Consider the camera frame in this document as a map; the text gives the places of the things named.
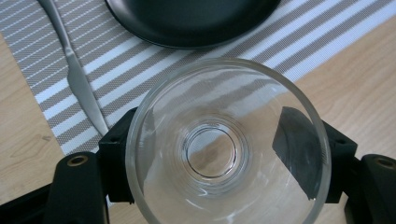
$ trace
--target knife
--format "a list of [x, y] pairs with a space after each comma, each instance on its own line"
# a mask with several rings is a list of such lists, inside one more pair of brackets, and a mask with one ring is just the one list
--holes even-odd
[[73, 51], [72, 45], [67, 35], [61, 16], [51, 0], [38, 0], [38, 3], [44, 8], [49, 20], [58, 35], [61, 45], [64, 49], [69, 71], [67, 74], [67, 81], [70, 89], [75, 94], [81, 108], [84, 110], [88, 119], [91, 121], [96, 130], [103, 136], [108, 132], [108, 128], [100, 111], [99, 105], [91, 90], [90, 83], [86, 78], [85, 71], [78, 61], [76, 53]]

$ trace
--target clear drinking glass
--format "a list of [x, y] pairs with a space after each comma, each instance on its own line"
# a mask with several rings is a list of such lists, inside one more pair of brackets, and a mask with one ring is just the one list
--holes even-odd
[[213, 59], [148, 93], [126, 170], [149, 223], [311, 223], [331, 162], [321, 119], [291, 82], [258, 63]]

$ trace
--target wooden table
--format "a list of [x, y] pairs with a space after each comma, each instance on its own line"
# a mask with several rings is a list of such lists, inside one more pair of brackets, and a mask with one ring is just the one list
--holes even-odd
[[[0, 36], [0, 204], [48, 184], [64, 155]], [[396, 17], [316, 68], [296, 85], [321, 118], [368, 153], [396, 158]], [[317, 223], [345, 223], [343, 195]], [[136, 205], [111, 206], [111, 223], [145, 223]]]

